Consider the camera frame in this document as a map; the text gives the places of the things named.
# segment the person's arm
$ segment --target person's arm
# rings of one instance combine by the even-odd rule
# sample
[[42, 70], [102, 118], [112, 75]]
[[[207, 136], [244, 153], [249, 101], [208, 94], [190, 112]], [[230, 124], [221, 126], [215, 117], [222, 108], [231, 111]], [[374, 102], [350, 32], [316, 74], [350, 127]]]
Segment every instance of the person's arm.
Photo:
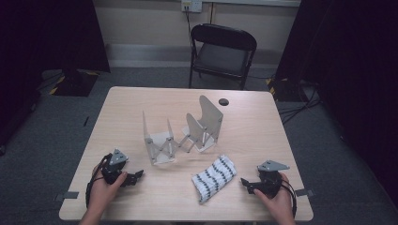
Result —
[[[289, 183], [285, 174], [281, 173], [281, 176], [285, 182]], [[278, 224], [296, 224], [292, 212], [292, 199], [288, 190], [280, 188], [278, 194], [273, 199], [270, 199], [258, 189], [254, 190], [254, 194], [263, 202]]]
[[96, 179], [99, 180], [96, 180], [93, 183], [90, 193], [90, 204], [88, 205], [87, 211], [85, 211], [84, 216], [79, 223], [81, 225], [100, 223], [100, 218], [102, 217], [103, 211], [105, 211], [108, 204], [115, 198], [120, 186], [126, 180], [127, 172], [122, 172], [112, 185], [106, 183], [106, 181], [101, 177], [101, 172], [98, 172], [96, 174]]

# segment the black cable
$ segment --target black cable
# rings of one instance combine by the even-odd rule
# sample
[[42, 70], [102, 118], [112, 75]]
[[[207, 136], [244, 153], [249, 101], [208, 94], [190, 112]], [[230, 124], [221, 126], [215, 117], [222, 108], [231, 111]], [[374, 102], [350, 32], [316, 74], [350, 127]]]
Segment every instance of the black cable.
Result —
[[[292, 187], [288, 182], [286, 182], [285, 180], [282, 180], [282, 181], [284, 181], [287, 185], [289, 185], [289, 186], [293, 189], [293, 187]], [[294, 189], [291, 190], [289, 187], [287, 187], [287, 186], [285, 186], [285, 185], [283, 185], [283, 184], [281, 184], [281, 187], [282, 187], [282, 188], [285, 188], [287, 191], [289, 191], [290, 195], [292, 196], [292, 201], [293, 201], [292, 213], [293, 213], [293, 218], [295, 218], [295, 217], [296, 217], [296, 212], [297, 212], [297, 210], [298, 210], [298, 203], [297, 203], [296, 192], [295, 192]]]
[[188, 36], [190, 37], [190, 45], [191, 45], [191, 48], [192, 48], [190, 11], [189, 11], [188, 7], [184, 7], [184, 9], [185, 9], [185, 16], [187, 17], [187, 23], [188, 23]]
[[287, 114], [287, 113], [294, 113], [295, 111], [297, 111], [301, 108], [302, 108], [302, 106], [297, 106], [297, 107], [288, 108], [288, 109], [279, 109], [278, 112], [279, 112], [279, 115], [283, 115], [283, 114]]
[[105, 157], [102, 158], [102, 160], [100, 161], [96, 171], [93, 173], [93, 175], [91, 176], [91, 180], [90, 182], [87, 184], [87, 189], [85, 190], [85, 207], [88, 208], [88, 204], [90, 203], [90, 194], [91, 194], [91, 188], [93, 187], [93, 184], [95, 181], [102, 179], [103, 177], [100, 178], [96, 178], [97, 173], [99, 172], [103, 161], [105, 161], [105, 159], [109, 159], [112, 156], [112, 154], [108, 154]]
[[287, 115], [287, 116], [283, 119], [283, 124], [286, 124], [288, 121], [290, 121], [293, 117], [295, 117], [297, 114], [299, 114], [299, 113], [302, 112], [303, 110], [305, 110], [305, 109], [310, 109], [310, 108], [312, 108], [312, 107], [318, 105], [318, 104], [321, 102], [321, 101], [320, 101], [320, 98], [319, 98], [318, 100], [315, 100], [315, 101], [314, 101], [315, 104], [313, 104], [313, 98], [314, 98], [315, 92], [316, 92], [316, 88], [314, 88], [313, 93], [312, 93], [310, 99], [307, 101], [307, 103], [306, 103], [304, 106], [299, 107], [298, 109], [295, 109], [295, 110], [288, 111], [288, 112], [280, 112], [280, 114], [292, 113], [292, 114], [290, 114], [290, 115]]
[[250, 78], [255, 78], [255, 79], [272, 79], [272, 76], [273, 76], [273, 75], [271, 75], [270, 77], [255, 77], [255, 76], [248, 76], [248, 78], [250, 77]]
[[211, 3], [211, 11], [210, 11], [210, 24], [213, 23], [213, 8], [214, 8], [214, 3]]

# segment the black folding chair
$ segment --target black folding chair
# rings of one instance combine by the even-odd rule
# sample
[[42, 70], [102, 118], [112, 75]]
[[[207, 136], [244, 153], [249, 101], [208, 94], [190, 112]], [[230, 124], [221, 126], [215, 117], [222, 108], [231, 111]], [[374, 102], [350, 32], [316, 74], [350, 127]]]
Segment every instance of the black folding chair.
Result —
[[[196, 42], [202, 42], [197, 51]], [[240, 81], [243, 90], [250, 66], [257, 48], [255, 38], [243, 30], [215, 24], [199, 24], [191, 30], [191, 70], [192, 72], [225, 77]]]

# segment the white plastic holder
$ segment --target white plastic holder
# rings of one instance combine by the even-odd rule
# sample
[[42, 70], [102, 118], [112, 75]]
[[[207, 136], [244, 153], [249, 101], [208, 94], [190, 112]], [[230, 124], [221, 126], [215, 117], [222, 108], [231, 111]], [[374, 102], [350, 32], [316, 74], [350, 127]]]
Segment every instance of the white plastic holder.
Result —
[[190, 113], [187, 113], [187, 127], [182, 129], [185, 138], [181, 141], [181, 146], [186, 140], [190, 140], [192, 145], [188, 152], [195, 146], [198, 152], [203, 152], [217, 143], [222, 127], [222, 112], [205, 97], [199, 97], [202, 108], [202, 118], [196, 120]]
[[178, 142], [174, 140], [170, 121], [167, 119], [168, 131], [162, 133], [149, 134], [146, 127], [145, 113], [144, 120], [144, 140], [149, 160], [152, 165], [172, 162], [175, 160]]

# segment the striped cloth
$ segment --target striped cloth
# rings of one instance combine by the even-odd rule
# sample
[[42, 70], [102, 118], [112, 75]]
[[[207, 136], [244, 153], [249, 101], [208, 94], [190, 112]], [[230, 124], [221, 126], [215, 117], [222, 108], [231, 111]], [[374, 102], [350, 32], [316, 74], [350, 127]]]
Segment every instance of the striped cloth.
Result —
[[207, 170], [192, 177], [199, 192], [199, 203], [205, 203], [237, 174], [234, 163], [225, 155], [217, 158]]

